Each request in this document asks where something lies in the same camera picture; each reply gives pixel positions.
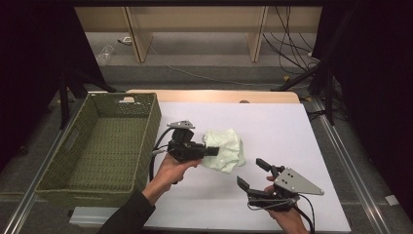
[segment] metal rail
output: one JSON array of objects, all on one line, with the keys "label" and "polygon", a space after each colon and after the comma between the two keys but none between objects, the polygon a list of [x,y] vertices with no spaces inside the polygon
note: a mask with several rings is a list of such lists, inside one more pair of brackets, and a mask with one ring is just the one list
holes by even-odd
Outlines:
[{"label": "metal rail", "polygon": [[[313,105],[316,110],[324,110],[319,98],[315,98]],[[363,179],[358,173],[356,165],[350,157],[349,152],[347,151],[343,141],[338,135],[335,127],[329,124],[325,116],[320,116],[320,118],[324,129],[327,132],[328,137],[330,138],[331,143],[336,150],[337,156],[339,157],[340,162],[343,165],[353,188],[355,189],[356,195],[358,196],[360,203],[364,207],[365,213],[367,214],[367,217],[370,220],[374,231],[377,234],[391,233],[389,226],[385,222],[379,207],[376,205]]]},{"label": "metal rail", "polygon": [[[79,111],[80,107],[82,106],[83,101],[84,100],[75,102],[73,106],[73,113],[77,113]],[[71,122],[73,121],[74,115],[75,114],[72,114],[72,117],[70,118],[69,123],[66,124],[66,127],[63,130],[58,131],[55,141],[51,149],[49,150],[48,154],[46,155],[46,158],[44,159],[42,165],[40,166],[39,171],[37,172],[36,176],[31,181],[18,207],[15,209],[14,213],[10,217],[9,222],[6,226],[6,229],[4,230],[5,234],[19,233],[21,228],[23,227],[24,222],[28,214],[30,213],[31,208],[33,207],[36,201],[36,195],[34,194],[36,185],[39,182],[40,178],[42,177],[43,172],[46,170],[47,166],[49,165],[49,161],[51,160],[55,152],[55,149],[60,143],[60,140],[63,138],[64,134],[66,133],[68,126],[70,126]]]}]

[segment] hand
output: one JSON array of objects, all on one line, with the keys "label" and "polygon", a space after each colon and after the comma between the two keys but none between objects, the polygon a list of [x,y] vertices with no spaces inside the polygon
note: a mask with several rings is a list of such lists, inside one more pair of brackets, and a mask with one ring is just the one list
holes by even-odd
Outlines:
[{"label": "hand", "polygon": [[173,183],[181,181],[186,170],[201,164],[202,160],[193,160],[179,163],[172,156],[167,154],[155,177],[148,183],[142,191],[143,196],[154,206],[158,199],[165,192],[170,190]]},{"label": "hand", "polygon": [[[274,181],[273,176],[267,176],[267,179],[269,181]],[[274,193],[274,185],[266,187],[264,191]],[[286,234],[309,233],[304,226],[301,215],[294,209],[291,209],[288,212],[275,212],[270,210],[267,210],[267,212],[270,214],[271,218],[276,220]]]}]

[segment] gray floor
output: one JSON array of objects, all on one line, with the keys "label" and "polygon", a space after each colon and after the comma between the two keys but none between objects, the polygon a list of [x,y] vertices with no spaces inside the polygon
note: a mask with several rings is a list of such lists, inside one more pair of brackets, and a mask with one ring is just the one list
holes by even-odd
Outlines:
[{"label": "gray floor", "polygon": [[[144,63],[136,63],[131,47],[116,43],[127,36],[125,33],[90,33],[88,38],[94,53],[98,55],[105,45],[114,47],[114,52],[102,66],[107,83],[118,90],[128,89],[211,89],[211,90],[261,90],[268,91],[283,83],[284,76],[294,74],[280,68],[280,58],[266,42],[262,43],[258,62],[249,59],[244,35],[241,33],[159,33],[155,34],[152,49]],[[306,47],[300,37],[293,35],[297,46]],[[314,44],[314,34],[304,34],[310,45]],[[283,50],[295,59],[289,47]],[[314,62],[302,52],[306,63]],[[301,72],[285,59],[282,66],[288,71]],[[310,81],[297,85],[291,91],[300,97],[307,94]],[[19,204],[22,195],[37,173],[43,159],[52,146],[59,127],[60,109],[58,97],[50,104],[50,112],[44,114],[38,128],[26,144],[28,154],[17,155],[0,174],[0,230],[6,227]],[[304,101],[308,111],[314,111],[312,101]],[[400,205],[390,206],[385,197],[392,191],[368,160],[360,145],[352,125],[343,121],[344,112],[337,111],[335,128],[349,155],[357,166],[364,183],[380,208],[391,233],[413,233],[413,225]],[[340,163],[331,140],[328,138],[320,118],[312,122],[312,127],[337,190],[353,233],[374,233],[366,212]],[[20,233],[95,233],[95,229],[80,228],[68,223],[68,210],[56,208],[47,201],[37,198]]]}]

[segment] tripod leg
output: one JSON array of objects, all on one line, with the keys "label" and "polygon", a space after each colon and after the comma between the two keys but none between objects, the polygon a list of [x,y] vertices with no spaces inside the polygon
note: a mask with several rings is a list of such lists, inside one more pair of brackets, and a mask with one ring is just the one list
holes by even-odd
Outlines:
[{"label": "tripod leg", "polygon": [[325,105],[323,114],[330,122],[334,125],[333,120],[333,96],[334,96],[334,87],[333,87],[334,75],[330,69],[327,69],[324,73],[318,73],[310,84],[309,93],[312,96],[320,95],[322,90],[325,90]]},{"label": "tripod leg", "polygon": [[82,82],[74,76],[66,80],[67,87],[74,95],[75,98],[85,98],[88,95],[88,91],[83,87]]},{"label": "tripod leg", "polygon": [[271,91],[287,91],[289,88],[299,84],[300,82],[304,81],[305,79],[312,77],[314,74],[316,74],[317,72],[319,72],[319,70],[322,68],[322,61],[315,67],[311,68],[310,70],[304,72],[303,74],[297,76],[296,78],[294,78],[293,80],[291,80],[290,82],[284,84],[283,86],[277,88],[277,89],[271,89]]},{"label": "tripod leg", "polygon": [[60,94],[60,109],[61,109],[61,124],[60,128],[63,129],[69,120],[69,101],[67,97],[67,85],[66,74],[62,72],[58,77],[58,91]]},{"label": "tripod leg", "polygon": [[85,74],[84,72],[82,72],[82,71],[80,71],[80,70],[71,70],[71,72],[72,72],[76,77],[80,77],[80,78],[86,80],[87,82],[90,82],[90,83],[98,86],[98,87],[101,88],[102,90],[105,90],[105,91],[107,91],[107,92],[109,92],[109,93],[116,93],[116,92],[117,92],[114,88],[106,85],[104,82],[100,82],[100,81],[94,79],[92,76],[89,76],[89,75]]}]

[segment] white table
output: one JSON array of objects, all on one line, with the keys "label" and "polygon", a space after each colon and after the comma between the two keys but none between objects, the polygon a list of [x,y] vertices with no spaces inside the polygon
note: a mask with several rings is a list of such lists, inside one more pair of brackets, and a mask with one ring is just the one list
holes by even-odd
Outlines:
[{"label": "white table", "polygon": [[[268,213],[254,212],[246,206],[246,195],[237,185],[237,176],[251,188],[263,189],[270,184],[265,179],[268,173],[255,165],[255,159],[262,158],[276,166],[291,167],[324,190],[323,196],[307,195],[315,209],[318,232],[351,232],[301,104],[160,102],[160,105],[163,117],[158,136],[167,128],[167,123],[180,120],[190,120],[196,126],[193,130],[195,142],[202,142],[207,129],[224,131],[233,128],[244,142],[246,165],[235,168],[230,175],[202,166],[190,169],[184,180],[157,202],[156,211],[145,224],[147,228],[233,232],[281,230]],[[168,143],[170,135],[166,135],[163,143]],[[155,171],[162,158],[163,155],[157,157]],[[307,201],[302,199],[298,205],[311,217]],[[101,225],[115,211],[76,208],[70,222],[84,226]]]}]

